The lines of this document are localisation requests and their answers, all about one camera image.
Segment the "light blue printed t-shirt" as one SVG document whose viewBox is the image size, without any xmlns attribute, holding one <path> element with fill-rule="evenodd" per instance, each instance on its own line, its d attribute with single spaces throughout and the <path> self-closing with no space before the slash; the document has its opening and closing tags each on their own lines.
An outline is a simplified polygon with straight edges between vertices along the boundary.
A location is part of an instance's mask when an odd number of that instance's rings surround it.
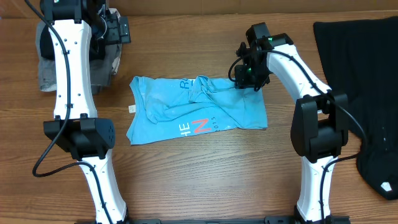
<svg viewBox="0 0 398 224">
<path fill-rule="evenodd" d="M 268 127 L 262 91 L 237 89 L 227 78 L 134 77 L 130 88 L 135 115 L 126 136 L 132 145 Z"/>
</svg>

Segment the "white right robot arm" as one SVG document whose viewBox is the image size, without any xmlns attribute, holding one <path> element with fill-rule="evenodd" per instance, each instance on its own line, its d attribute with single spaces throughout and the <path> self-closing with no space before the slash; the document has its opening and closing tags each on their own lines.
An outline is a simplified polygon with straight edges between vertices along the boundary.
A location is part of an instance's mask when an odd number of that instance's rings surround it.
<svg viewBox="0 0 398 224">
<path fill-rule="evenodd" d="M 246 38 L 228 77 L 237 89 L 254 91 L 268 84 L 272 73 L 282 82 L 295 103 L 290 139 L 302 160 L 293 215 L 267 216 L 265 223 L 349 223 L 348 216 L 332 215 L 328 203 L 333 169 L 348 142 L 347 96 L 312 73 L 286 33 L 271 35 L 262 22 L 251 26 Z"/>
</svg>

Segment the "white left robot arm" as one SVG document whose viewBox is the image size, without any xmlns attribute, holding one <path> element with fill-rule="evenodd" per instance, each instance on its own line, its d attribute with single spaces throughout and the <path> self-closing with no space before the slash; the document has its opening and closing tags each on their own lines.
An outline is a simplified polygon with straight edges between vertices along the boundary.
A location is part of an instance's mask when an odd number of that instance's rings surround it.
<svg viewBox="0 0 398 224">
<path fill-rule="evenodd" d="M 116 182 L 112 150 L 116 131 L 99 118 L 91 88 L 90 62 L 109 46 L 131 41 L 128 19 L 107 1 L 41 1 L 55 57 L 57 99 L 44 133 L 82 169 L 96 209 L 95 223 L 129 223 Z"/>
</svg>

